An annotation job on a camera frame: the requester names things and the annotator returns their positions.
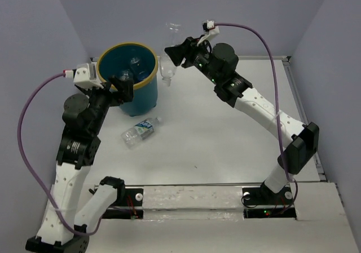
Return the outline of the blue label Pocari bottle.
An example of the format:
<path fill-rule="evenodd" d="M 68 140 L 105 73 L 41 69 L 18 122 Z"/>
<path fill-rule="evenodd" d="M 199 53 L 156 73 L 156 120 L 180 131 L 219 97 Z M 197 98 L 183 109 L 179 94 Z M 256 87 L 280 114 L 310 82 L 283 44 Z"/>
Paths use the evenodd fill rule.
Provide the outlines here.
<path fill-rule="evenodd" d="M 137 56 L 130 59 L 129 67 L 136 82 L 141 82 L 150 75 L 150 71 L 147 69 L 143 60 Z"/>

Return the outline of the green label water bottle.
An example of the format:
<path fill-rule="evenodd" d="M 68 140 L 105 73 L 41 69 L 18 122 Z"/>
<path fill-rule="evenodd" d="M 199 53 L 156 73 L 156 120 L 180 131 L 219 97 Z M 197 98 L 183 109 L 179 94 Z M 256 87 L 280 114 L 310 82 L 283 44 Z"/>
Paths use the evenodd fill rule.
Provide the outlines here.
<path fill-rule="evenodd" d="M 121 134 L 122 140 L 128 148 L 133 148 L 154 134 L 161 123 L 160 117 L 146 118 L 123 132 Z"/>

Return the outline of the clear jar with metal lid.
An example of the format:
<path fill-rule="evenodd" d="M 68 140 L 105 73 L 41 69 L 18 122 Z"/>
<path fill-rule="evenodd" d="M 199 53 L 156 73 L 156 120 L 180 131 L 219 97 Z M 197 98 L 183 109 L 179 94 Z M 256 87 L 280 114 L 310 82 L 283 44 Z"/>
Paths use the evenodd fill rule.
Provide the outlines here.
<path fill-rule="evenodd" d="M 120 71 L 118 77 L 121 81 L 133 81 L 134 80 L 133 73 L 129 69 Z"/>

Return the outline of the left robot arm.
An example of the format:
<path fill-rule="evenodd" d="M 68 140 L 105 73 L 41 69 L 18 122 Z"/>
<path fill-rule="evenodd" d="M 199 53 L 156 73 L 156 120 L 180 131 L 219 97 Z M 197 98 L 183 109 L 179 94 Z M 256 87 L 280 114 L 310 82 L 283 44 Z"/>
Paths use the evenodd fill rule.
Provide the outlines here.
<path fill-rule="evenodd" d="M 48 197 L 48 206 L 37 234 L 29 238 L 30 252 L 85 252 L 103 214 L 125 198 L 125 182 L 105 177 L 81 210 L 78 203 L 83 184 L 100 146 L 98 137 L 109 108 L 133 100 L 133 80 L 116 76 L 66 99 L 62 115 L 65 124 L 56 155 L 56 176 L 51 189 L 24 163 Z"/>

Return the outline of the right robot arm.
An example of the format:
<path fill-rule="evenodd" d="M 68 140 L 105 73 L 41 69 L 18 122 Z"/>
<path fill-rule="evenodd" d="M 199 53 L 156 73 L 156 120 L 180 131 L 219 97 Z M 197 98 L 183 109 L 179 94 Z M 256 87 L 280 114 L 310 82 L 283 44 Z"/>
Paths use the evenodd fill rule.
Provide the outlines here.
<path fill-rule="evenodd" d="M 214 47 L 208 41 L 188 37 L 165 48 L 175 66 L 194 66 L 214 83 L 214 92 L 225 103 L 248 115 L 281 141 L 282 154 L 267 179 L 252 195 L 273 203 L 280 191 L 318 151 L 319 127 L 295 120 L 266 100 L 253 85 L 236 72 L 239 62 L 234 49 L 226 43 Z"/>

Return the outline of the teal bin with yellow rim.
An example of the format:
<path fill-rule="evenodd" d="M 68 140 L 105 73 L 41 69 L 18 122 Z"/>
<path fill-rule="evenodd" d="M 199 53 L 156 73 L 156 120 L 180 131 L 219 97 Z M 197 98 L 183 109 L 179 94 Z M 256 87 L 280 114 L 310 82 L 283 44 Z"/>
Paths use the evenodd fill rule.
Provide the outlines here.
<path fill-rule="evenodd" d="M 131 117 L 144 115 L 157 104 L 159 62 L 156 53 L 144 44 L 126 42 L 109 48 L 96 62 L 98 77 L 104 82 L 111 76 L 118 77 L 119 72 L 122 70 L 130 70 L 129 61 L 136 56 L 143 60 L 150 71 L 150 75 L 141 82 L 136 82 L 134 78 L 133 101 L 120 106 L 121 110 Z"/>

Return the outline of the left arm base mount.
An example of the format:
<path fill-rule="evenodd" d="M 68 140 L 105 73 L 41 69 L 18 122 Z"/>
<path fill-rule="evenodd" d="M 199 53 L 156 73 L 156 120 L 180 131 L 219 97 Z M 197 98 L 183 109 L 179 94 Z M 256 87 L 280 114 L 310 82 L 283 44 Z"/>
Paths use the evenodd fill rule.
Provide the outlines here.
<path fill-rule="evenodd" d="M 124 198 L 112 204 L 103 214 L 102 219 L 143 219 L 143 195 L 143 188 L 126 188 Z"/>

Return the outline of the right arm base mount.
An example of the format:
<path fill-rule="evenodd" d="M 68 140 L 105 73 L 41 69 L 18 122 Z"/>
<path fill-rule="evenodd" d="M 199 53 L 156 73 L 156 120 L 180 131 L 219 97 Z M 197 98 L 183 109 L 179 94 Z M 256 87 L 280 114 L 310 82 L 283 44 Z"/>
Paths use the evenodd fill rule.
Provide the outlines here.
<path fill-rule="evenodd" d="M 266 196 L 261 195 L 260 187 L 242 188 L 241 204 L 245 219 L 297 218 L 290 186 Z"/>

